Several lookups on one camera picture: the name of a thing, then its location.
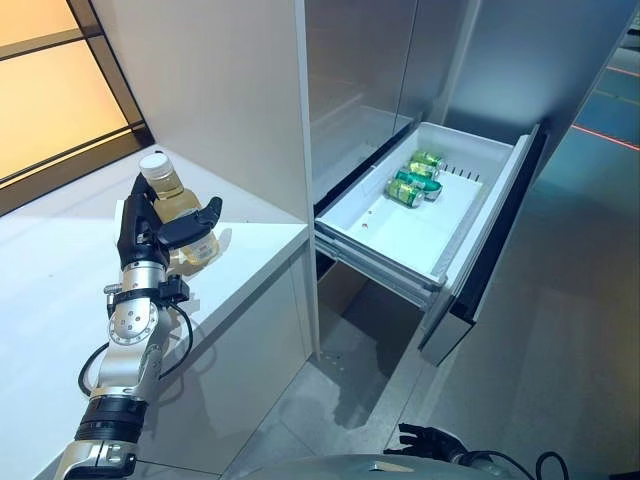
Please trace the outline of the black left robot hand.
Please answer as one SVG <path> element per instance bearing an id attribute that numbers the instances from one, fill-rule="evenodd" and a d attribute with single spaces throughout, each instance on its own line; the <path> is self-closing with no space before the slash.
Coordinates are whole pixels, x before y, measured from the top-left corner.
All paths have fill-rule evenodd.
<path id="1" fill-rule="evenodd" d="M 182 249 L 191 263 L 202 264 L 216 255 L 213 229 L 218 223 L 223 200 L 212 198 L 200 209 L 188 207 L 169 221 L 163 221 L 156 208 L 158 193 L 139 174 L 123 204 L 119 238 L 116 243 L 120 267 L 152 262 L 166 269 L 170 253 Z"/>

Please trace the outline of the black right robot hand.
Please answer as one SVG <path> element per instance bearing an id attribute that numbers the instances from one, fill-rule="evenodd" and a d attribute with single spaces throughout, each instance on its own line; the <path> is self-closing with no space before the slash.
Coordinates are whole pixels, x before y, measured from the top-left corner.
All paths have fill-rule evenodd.
<path id="1" fill-rule="evenodd" d="M 451 462 L 468 452 L 458 438 L 443 430 L 407 423 L 400 423 L 398 428 L 402 448 L 385 449 L 383 453 L 386 455 L 406 455 Z"/>

